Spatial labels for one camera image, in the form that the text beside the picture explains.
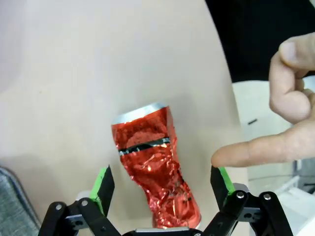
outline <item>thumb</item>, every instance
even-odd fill
[[[280,45],[279,52],[290,67],[315,70],[315,33],[289,38]]]

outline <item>red foil-wrapped can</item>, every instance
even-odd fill
[[[182,177],[169,107],[154,103],[122,114],[112,132],[121,163],[146,194],[153,227],[196,228],[201,215]]]

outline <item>finger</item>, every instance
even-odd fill
[[[296,80],[295,81],[295,90],[303,91],[304,90],[304,80]]]
[[[302,92],[295,90],[295,72],[285,65],[276,53],[270,64],[270,108],[291,123],[310,116],[310,102]]]
[[[279,47],[281,59],[299,69],[315,69],[315,33],[292,37]]]
[[[314,120],[315,119],[315,93],[313,93],[313,91],[311,91],[310,89],[305,89],[304,94],[305,93],[308,93],[308,99],[312,106],[310,118]]]
[[[306,74],[309,72],[309,70],[298,70],[296,73],[295,73],[295,78],[296,79],[303,79]]]
[[[306,120],[279,135],[222,147],[211,162],[215,167],[246,167],[309,158],[315,155],[314,138],[315,122]]]

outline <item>white surface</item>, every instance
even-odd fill
[[[298,188],[291,188],[289,191],[278,195],[283,206],[293,235],[301,235],[305,227],[309,229],[315,217],[315,196]]]
[[[119,161],[110,124],[161,101],[173,113],[201,228],[208,224],[218,210],[210,157],[240,140],[240,125],[203,0],[3,0],[0,32],[0,162],[20,178],[41,219],[51,202],[70,204],[90,189],[110,164],[109,218],[121,232],[150,227],[145,195]],[[229,173],[247,182],[245,169]]]
[[[270,110],[268,81],[234,83],[233,90],[245,140],[278,134],[291,127],[289,122]],[[259,195],[274,191],[287,182],[292,175],[292,163],[253,166],[248,168],[248,174],[251,193]]]
[[[315,217],[299,232],[297,236],[310,236],[315,231]]]
[[[308,76],[304,78],[303,80],[304,80],[304,87],[306,89],[315,91],[315,76]]]

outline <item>red foil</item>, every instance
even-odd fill
[[[169,137],[169,143],[130,153],[120,151],[121,162],[131,179],[144,190],[153,213],[154,228],[196,228],[201,215],[182,177],[169,107],[129,122],[113,124],[112,132],[118,150]]]

